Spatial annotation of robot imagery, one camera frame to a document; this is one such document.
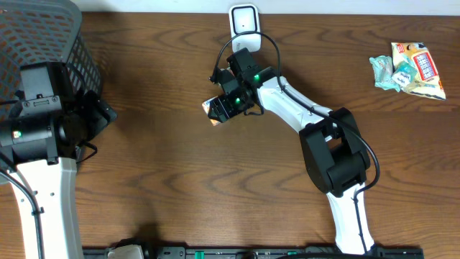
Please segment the orange tissue packet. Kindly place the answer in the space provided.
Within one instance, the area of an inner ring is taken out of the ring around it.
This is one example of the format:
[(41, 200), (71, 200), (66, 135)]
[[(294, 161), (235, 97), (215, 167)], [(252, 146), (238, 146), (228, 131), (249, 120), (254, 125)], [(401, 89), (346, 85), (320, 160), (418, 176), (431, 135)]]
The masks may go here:
[(207, 117), (209, 118), (211, 124), (213, 126), (216, 126), (216, 125), (220, 124), (221, 121), (219, 120), (219, 118), (216, 115), (211, 114), (211, 112), (213, 111), (211, 105), (212, 105), (212, 101), (214, 99), (216, 99), (216, 96), (204, 101), (202, 103), (202, 108), (203, 108), (204, 112), (206, 113)]

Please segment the teal wipes packet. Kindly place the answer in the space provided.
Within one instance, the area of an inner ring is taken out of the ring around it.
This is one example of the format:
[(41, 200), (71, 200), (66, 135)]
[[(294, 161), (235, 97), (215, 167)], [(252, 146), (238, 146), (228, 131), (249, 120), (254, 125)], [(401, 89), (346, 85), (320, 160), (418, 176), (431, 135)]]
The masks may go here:
[(400, 92), (400, 85), (392, 79), (393, 66), (390, 56), (381, 55), (376, 58), (369, 58), (374, 72), (374, 86), (384, 90), (395, 90)]

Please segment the teal Kleenex tissue packet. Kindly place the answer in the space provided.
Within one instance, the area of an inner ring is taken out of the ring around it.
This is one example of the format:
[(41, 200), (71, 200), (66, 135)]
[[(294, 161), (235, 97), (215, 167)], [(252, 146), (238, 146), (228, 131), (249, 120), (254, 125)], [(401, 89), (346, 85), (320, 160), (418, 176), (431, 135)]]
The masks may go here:
[(416, 75), (417, 70), (411, 64), (403, 61), (397, 65), (395, 72), (392, 74), (392, 80), (401, 88), (404, 88), (415, 80)]

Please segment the yellow snack bag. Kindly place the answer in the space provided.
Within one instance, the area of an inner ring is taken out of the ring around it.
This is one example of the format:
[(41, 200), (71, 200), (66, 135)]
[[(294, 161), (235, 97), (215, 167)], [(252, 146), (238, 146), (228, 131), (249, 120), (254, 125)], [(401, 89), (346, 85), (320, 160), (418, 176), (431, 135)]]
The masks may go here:
[(392, 63), (396, 70), (399, 63), (405, 61), (416, 70), (415, 80), (401, 88), (407, 94), (421, 96), (440, 101), (446, 100), (436, 64), (423, 42), (392, 42)]

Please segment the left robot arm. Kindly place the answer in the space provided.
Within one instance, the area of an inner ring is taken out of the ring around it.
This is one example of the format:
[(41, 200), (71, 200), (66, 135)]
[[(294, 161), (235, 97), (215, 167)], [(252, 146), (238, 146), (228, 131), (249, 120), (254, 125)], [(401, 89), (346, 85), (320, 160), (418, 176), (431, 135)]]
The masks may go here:
[(24, 65), (19, 115), (1, 123), (1, 177), (11, 184), (27, 258), (82, 258), (75, 205), (78, 151), (98, 149), (91, 140), (116, 112), (86, 85), (70, 63)]

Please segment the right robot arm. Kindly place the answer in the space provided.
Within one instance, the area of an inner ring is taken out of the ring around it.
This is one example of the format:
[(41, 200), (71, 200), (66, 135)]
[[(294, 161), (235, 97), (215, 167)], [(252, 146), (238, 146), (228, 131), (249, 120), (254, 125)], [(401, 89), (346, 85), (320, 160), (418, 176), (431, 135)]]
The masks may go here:
[(209, 119), (224, 123), (257, 105), (276, 114), (300, 138), (307, 173), (327, 196), (336, 227), (336, 246), (346, 254), (366, 255), (374, 246), (364, 208), (366, 171), (375, 159), (348, 109), (333, 111), (295, 90), (279, 69), (261, 68), (248, 49), (215, 67), (212, 83), (223, 94), (207, 102)]

